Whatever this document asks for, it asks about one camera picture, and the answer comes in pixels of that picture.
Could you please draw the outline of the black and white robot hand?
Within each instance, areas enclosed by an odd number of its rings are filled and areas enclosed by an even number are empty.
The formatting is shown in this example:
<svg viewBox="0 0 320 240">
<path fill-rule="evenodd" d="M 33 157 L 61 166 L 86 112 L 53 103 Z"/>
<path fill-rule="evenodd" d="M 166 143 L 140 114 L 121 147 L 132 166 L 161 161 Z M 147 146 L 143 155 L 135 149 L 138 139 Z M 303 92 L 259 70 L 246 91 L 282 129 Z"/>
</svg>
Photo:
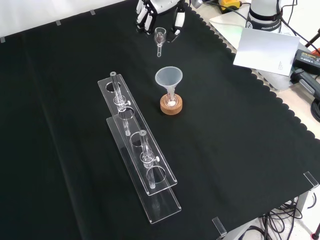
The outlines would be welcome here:
<svg viewBox="0 0 320 240">
<path fill-rule="evenodd" d="M 140 32 L 151 35 L 155 31 L 157 17 L 172 11 L 173 26 L 167 33 L 167 42 L 171 43 L 181 34 L 185 22 L 184 0 L 139 0 L 136 6 L 136 27 Z"/>
</svg>

